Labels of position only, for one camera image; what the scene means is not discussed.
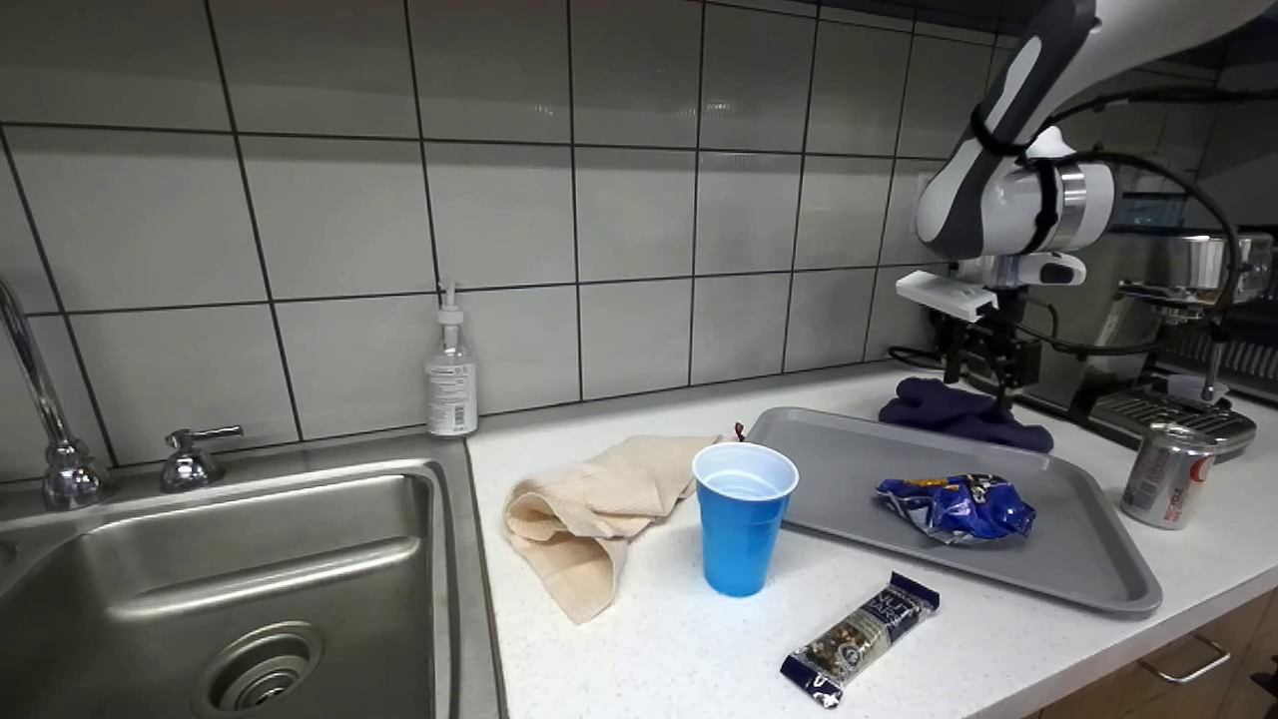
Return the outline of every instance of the gray tray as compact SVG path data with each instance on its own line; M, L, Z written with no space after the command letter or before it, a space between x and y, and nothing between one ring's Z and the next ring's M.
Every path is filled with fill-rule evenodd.
M789 513L801 531L1121 619L1153 616L1164 604L1164 586L1125 539L1109 498L1067 458L801 409L763 410L750 438L801 463L801 490ZM944 549L874 505L881 479L958 473L1007 474L1034 505L1039 521L1027 545Z

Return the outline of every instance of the soap dispenser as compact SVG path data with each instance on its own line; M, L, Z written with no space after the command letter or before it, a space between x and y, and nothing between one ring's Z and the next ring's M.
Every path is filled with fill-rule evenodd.
M439 339L444 347L429 358L429 431L472 435L478 427L478 377L463 339L463 309L455 286L444 290Z

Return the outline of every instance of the blue wrapper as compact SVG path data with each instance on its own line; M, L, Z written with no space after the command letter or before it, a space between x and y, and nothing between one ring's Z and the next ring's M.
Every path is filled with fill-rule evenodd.
M885 479L874 505L936 545L1018 545L1034 507L1002 474Z

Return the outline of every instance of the white countertop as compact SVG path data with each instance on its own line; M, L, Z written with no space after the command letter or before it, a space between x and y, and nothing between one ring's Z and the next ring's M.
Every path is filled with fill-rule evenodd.
M1257 438L1212 473L1187 531L1121 521L1164 582L1152 619L1107 619L992 586L926 563L783 531L754 598L723 598L699 574L695 494L633 549L610 610L576 626L506 549L501 513L536 473L593 458L628 435L727 435L766 409L823 409L874 421L907 373L737 385L653 398L532 410L472 438L490 598L516 719L657 715L829 715L781 662L873 598L890 571L944 591L944 610L865 671L834 715L1027 715L1145 655L1278 582L1278 410L1244 409ZM1121 490L1133 451L1084 427L1047 423L1056 455Z

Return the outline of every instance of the faucet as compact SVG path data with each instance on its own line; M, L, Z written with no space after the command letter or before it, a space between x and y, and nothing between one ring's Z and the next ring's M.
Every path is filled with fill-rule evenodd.
M0 281L0 314L7 329L7 339L15 347L15 358L25 365L30 379L33 379L33 397L37 397L37 410L50 435L43 449L43 505L50 507L84 507L95 505L100 490L100 473L91 451L72 435L70 417L54 390L50 369L42 358L33 324L25 321L25 309L15 302L15 294L7 290L7 284Z

